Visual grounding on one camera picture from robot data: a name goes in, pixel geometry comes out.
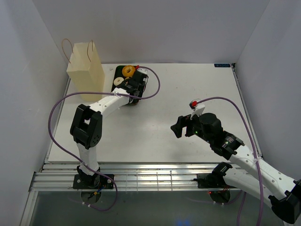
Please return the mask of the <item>white glazed donut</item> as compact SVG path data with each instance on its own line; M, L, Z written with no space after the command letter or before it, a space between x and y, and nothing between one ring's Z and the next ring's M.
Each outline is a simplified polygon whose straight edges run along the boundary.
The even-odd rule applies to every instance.
M124 81L124 78L123 78L123 77L117 77L117 78L114 79L113 85L117 87L117 86L120 85L123 81Z

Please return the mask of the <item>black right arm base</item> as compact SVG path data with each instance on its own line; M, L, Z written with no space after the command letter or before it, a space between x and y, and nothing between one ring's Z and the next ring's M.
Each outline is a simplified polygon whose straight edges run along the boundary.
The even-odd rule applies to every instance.
M229 188L230 185L226 184L224 177L229 169L232 169L232 165L221 162L219 163L211 173L202 177L201 174L197 174L197 177L192 181L198 183L198 188Z

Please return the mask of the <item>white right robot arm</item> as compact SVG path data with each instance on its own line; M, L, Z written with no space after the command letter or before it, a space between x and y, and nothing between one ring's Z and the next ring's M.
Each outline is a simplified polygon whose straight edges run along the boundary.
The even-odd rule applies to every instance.
M210 148L229 162L219 163L202 179L209 186L233 186L263 199L274 214L288 224L294 224L301 214L301 182L255 157L237 136L225 131L213 113L179 116L171 126L177 138L198 136Z

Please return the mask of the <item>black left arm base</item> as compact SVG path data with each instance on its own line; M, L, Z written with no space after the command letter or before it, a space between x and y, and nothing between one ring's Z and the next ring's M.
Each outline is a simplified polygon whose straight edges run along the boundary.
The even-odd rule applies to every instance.
M114 187L112 180L114 174L105 174L109 178L92 173L92 175L85 174L79 166L77 166L77 174L74 176L73 189L112 189Z

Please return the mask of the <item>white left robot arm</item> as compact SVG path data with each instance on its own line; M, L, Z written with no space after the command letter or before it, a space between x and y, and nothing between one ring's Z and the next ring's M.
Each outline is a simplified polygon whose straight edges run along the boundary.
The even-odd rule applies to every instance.
M100 182L99 175L95 174L99 170L96 146L102 137L103 120L118 108L132 102L133 98L128 95L142 97L147 80L147 71L138 69L132 78L121 82L112 91L111 96L105 96L90 105L80 104L77 107L70 134L83 161L78 167L78 172L84 175L83 182L89 188L97 187Z

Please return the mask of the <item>cream paper bag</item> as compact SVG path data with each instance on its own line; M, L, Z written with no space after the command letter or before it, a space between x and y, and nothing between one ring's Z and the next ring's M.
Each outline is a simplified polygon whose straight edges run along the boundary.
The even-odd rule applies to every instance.
M105 73L101 64L97 48L93 40L71 44L71 53L64 50L63 39L61 46L64 56L68 61L67 74L73 82L76 91L84 101L96 102L102 98Z

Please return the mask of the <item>golden bagel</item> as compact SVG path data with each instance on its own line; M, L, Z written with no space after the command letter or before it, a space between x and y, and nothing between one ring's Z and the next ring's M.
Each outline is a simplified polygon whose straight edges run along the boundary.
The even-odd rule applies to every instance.
M132 77L136 71L136 68L132 65L126 65L122 69L122 75L124 77Z

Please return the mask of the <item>black rectangular tray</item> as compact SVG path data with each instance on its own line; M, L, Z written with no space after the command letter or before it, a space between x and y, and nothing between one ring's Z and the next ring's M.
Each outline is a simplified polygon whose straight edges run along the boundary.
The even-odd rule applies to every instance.
M125 66L125 65L119 65L119 66L116 67L116 69L115 69L115 74L114 74L114 79L117 78L117 77L123 77L124 80L125 80L125 79L129 79L129 77L124 77L124 76L122 75L122 69L123 69L124 66ZM118 85L117 87L114 86L114 85L112 84L111 90L113 91L115 88L121 88L121 87L122 87L122 84Z

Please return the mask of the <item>blue table label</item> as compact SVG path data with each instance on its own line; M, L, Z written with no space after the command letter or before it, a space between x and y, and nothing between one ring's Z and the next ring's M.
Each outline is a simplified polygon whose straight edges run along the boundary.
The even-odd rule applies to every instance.
M214 64L214 67L216 68L230 68L230 64Z

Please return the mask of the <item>aluminium rail frame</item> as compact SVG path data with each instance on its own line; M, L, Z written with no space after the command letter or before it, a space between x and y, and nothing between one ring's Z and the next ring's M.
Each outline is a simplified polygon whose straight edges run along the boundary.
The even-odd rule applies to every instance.
M47 163L33 175L32 191L72 191L77 162ZM217 163L130 164L102 163L103 174L113 174L118 191L196 191L197 175L205 176Z

